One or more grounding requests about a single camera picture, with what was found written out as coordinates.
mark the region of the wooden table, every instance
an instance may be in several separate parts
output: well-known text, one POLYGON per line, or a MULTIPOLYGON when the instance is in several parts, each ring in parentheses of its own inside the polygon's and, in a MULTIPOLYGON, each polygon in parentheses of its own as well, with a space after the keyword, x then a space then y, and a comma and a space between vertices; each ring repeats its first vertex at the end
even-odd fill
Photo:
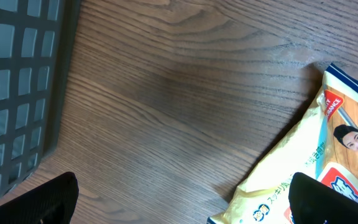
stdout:
POLYGON ((335 62, 358 79, 358 1, 84 0, 59 147, 72 223, 205 223, 335 62))

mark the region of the plastic package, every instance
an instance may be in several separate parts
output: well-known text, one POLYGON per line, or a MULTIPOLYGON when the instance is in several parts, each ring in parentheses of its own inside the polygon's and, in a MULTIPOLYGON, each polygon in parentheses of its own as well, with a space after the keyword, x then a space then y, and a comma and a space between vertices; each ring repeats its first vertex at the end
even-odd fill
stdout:
POLYGON ((237 186, 229 208, 207 223, 293 223, 288 193, 295 172, 358 203, 358 81, 333 64, 302 120, 237 186))

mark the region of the gray plastic crate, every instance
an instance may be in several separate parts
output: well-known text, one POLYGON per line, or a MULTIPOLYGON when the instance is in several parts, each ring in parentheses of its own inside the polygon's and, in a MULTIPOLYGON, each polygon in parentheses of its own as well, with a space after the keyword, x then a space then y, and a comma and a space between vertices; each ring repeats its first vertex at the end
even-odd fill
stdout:
POLYGON ((0 198, 55 149, 79 7, 0 0, 0 198))

